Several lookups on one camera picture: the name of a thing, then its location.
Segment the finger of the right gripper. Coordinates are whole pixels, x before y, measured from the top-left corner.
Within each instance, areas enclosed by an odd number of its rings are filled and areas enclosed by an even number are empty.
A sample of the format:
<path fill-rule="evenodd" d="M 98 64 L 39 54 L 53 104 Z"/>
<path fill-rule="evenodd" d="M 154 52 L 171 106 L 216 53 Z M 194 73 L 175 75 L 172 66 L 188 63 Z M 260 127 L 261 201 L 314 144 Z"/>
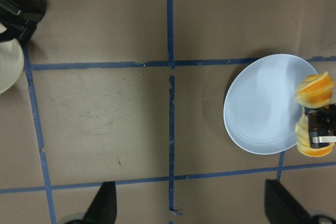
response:
<path fill-rule="evenodd" d="M 308 112 L 309 131 L 335 131 L 335 103 Z"/>
<path fill-rule="evenodd" d="M 309 131 L 309 140 L 311 148 L 328 147 L 335 143 L 335 134 L 326 130 Z"/>

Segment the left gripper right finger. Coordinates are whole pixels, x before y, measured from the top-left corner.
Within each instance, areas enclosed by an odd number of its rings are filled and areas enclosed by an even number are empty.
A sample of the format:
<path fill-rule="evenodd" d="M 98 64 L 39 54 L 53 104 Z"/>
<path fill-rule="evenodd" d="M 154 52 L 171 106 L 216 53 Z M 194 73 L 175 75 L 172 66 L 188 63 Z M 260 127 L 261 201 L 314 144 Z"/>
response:
<path fill-rule="evenodd" d="M 264 210 L 269 223 L 319 223 L 278 180 L 265 181 Z"/>

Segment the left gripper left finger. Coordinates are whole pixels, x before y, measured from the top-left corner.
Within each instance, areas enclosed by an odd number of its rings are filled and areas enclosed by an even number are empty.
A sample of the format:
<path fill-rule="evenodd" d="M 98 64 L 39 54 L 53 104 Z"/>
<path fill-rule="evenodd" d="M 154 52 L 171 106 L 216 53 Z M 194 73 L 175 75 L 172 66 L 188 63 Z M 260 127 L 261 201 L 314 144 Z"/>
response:
<path fill-rule="evenodd" d="M 117 218 L 115 182 L 104 182 L 79 223 L 114 224 Z"/>

